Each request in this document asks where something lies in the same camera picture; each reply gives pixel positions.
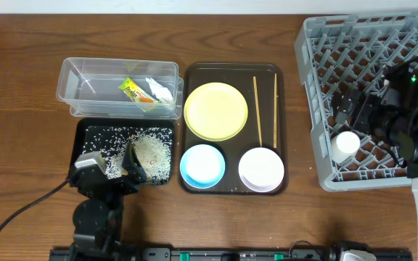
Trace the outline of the white paper cup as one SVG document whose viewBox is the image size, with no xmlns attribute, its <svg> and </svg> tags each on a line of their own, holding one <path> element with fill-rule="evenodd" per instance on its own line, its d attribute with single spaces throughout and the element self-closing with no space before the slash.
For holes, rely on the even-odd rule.
<svg viewBox="0 0 418 261">
<path fill-rule="evenodd" d="M 360 138 L 351 131 L 339 133 L 331 140 L 332 160 L 341 164 L 347 158 L 356 155 L 360 148 Z"/>
</svg>

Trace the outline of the green snack wrapper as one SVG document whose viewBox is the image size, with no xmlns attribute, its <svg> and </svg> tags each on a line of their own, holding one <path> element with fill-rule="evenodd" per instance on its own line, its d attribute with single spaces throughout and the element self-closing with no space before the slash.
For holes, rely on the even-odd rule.
<svg viewBox="0 0 418 261">
<path fill-rule="evenodd" d="M 118 88 L 133 102 L 141 103 L 159 103 L 157 99 L 154 99 L 146 91 L 141 89 L 130 78 L 126 78 Z"/>
</svg>

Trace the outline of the light blue bowl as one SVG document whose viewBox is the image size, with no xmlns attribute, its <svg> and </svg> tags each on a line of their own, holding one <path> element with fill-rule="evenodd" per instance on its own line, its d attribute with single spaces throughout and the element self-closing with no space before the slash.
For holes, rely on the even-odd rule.
<svg viewBox="0 0 418 261">
<path fill-rule="evenodd" d="M 209 189 L 223 178 L 226 163 L 217 148 L 208 144 L 198 144 L 184 152 L 179 170 L 183 180 L 192 188 Z"/>
</svg>

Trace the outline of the white napkin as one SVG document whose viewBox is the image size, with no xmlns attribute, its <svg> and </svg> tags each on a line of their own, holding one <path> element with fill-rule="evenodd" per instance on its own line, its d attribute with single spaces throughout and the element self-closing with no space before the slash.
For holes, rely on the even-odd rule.
<svg viewBox="0 0 418 261">
<path fill-rule="evenodd" d="M 152 94 L 164 104 L 171 104 L 173 102 L 172 93 L 164 86 L 160 85 L 156 80 L 152 78 L 145 78 L 149 84 L 149 88 Z"/>
</svg>

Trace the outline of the yellow plate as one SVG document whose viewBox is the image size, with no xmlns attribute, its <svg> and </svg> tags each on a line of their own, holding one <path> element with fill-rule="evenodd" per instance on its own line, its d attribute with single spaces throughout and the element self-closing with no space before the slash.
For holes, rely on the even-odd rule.
<svg viewBox="0 0 418 261">
<path fill-rule="evenodd" d="M 245 97 L 227 83 L 206 83 L 188 95 L 184 120 L 196 136 L 207 141 L 225 141 L 245 126 L 248 106 Z"/>
</svg>

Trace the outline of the white bowl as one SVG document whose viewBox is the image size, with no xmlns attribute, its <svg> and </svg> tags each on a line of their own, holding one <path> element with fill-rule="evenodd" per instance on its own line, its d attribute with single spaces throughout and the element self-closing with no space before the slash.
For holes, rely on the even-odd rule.
<svg viewBox="0 0 418 261">
<path fill-rule="evenodd" d="M 250 190 L 266 193 L 277 188 L 284 178 L 284 164 L 280 156 L 264 147 L 245 152 L 238 165 L 241 181 Z"/>
</svg>

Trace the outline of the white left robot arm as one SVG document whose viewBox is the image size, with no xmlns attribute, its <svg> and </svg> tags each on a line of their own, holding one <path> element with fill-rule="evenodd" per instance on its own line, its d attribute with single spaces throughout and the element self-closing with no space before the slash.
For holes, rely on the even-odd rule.
<svg viewBox="0 0 418 261">
<path fill-rule="evenodd" d="M 48 199 L 66 185 L 76 187 L 87 197 L 73 213 L 75 233 L 68 260 L 134 260 L 136 249 L 120 243 L 123 219 L 123 197 L 139 191 L 147 175 L 138 160 L 134 145 L 127 144 L 123 152 L 122 170 L 117 178 L 108 178 L 107 165 L 100 152 L 78 156 L 70 166 L 67 178 L 49 193 L 11 214 L 1 225 L 0 233 L 9 222 L 24 211 Z"/>
</svg>

